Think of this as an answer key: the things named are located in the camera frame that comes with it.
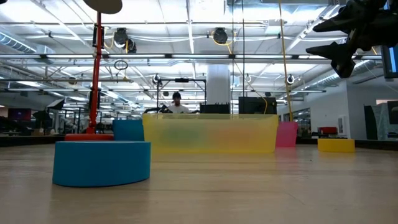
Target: yellow pole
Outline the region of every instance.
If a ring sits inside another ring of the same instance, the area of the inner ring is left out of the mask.
[[[292,105],[290,104],[289,86],[287,84],[286,51],[285,51],[285,39],[284,39],[284,21],[282,19],[282,0],[279,0],[279,14],[280,14],[280,36],[282,38],[282,53],[284,55],[285,87],[286,87],[286,95],[287,95],[287,104],[289,106],[289,118],[290,118],[290,121],[293,121]]]

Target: white column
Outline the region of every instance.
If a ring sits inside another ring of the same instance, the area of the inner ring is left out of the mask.
[[[227,104],[231,101],[229,65],[209,65],[207,68],[207,104]]]

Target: person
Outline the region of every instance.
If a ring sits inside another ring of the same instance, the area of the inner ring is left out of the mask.
[[[174,105],[169,106],[169,110],[173,113],[189,113],[189,109],[181,105],[181,94],[175,92],[173,94]]]

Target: blue cylindrical stool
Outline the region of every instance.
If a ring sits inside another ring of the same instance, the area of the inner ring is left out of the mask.
[[[113,134],[115,141],[144,141],[142,120],[114,120]]]
[[[57,142],[52,181],[68,187],[105,187],[148,179],[150,142]]]

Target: red pole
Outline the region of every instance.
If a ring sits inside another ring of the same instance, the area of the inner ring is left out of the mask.
[[[90,125],[87,128],[87,134],[95,134],[97,103],[98,103],[98,77],[100,75],[101,49],[102,49],[102,30],[101,30],[101,13],[97,12],[97,48],[94,60],[93,73],[93,94],[90,108]]]

